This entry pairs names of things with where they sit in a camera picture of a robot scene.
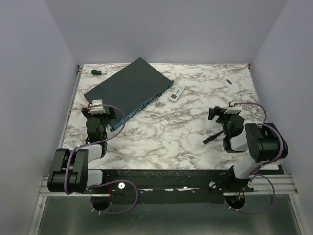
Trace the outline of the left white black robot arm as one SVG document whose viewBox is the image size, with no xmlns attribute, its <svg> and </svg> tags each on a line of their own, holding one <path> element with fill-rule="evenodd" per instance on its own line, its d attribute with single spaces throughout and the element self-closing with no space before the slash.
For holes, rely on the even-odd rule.
<svg viewBox="0 0 313 235">
<path fill-rule="evenodd" d="M 89 173 L 88 162 L 101 158 L 107 150 L 107 127 L 111 120 L 116 119 L 112 105 L 92 105 L 82 108 L 86 118 L 87 137 L 85 143 L 72 150 L 59 148 L 56 150 L 47 181 L 50 192 L 83 193 L 87 187 L 92 187 L 97 193 L 104 193 L 109 186 L 102 173 Z"/>
</svg>

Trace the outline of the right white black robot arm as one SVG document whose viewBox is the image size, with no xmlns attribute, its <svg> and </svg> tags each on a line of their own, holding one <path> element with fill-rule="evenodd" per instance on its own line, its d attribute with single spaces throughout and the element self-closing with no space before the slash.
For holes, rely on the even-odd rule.
<svg viewBox="0 0 313 235">
<path fill-rule="evenodd" d="M 229 169 L 230 177 L 225 179 L 225 187 L 235 192 L 243 186 L 242 180 L 251 178 L 262 167 L 284 159 L 288 145 L 273 123 L 247 123 L 240 116 L 242 108 L 230 105 L 228 108 L 209 108 L 208 120 L 217 117 L 223 130 L 203 141 L 209 143 L 224 134 L 223 148 L 228 153 L 246 152 L 248 155 Z"/>
</svg>

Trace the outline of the white remote control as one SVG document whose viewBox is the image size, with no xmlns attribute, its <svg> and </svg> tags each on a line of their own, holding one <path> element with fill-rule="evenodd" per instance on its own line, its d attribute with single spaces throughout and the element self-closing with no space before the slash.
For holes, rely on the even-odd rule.
<svg viewBox="0 0 313 235">
<path fill-rule="evenodd" d="M 172 91 L 172 93 L 170 94 L 168 99 L 171 102 L 176 102 L 184 90 L 185 90 L 185 87 L 183 85 L 177 85 Z"/>
</svg>

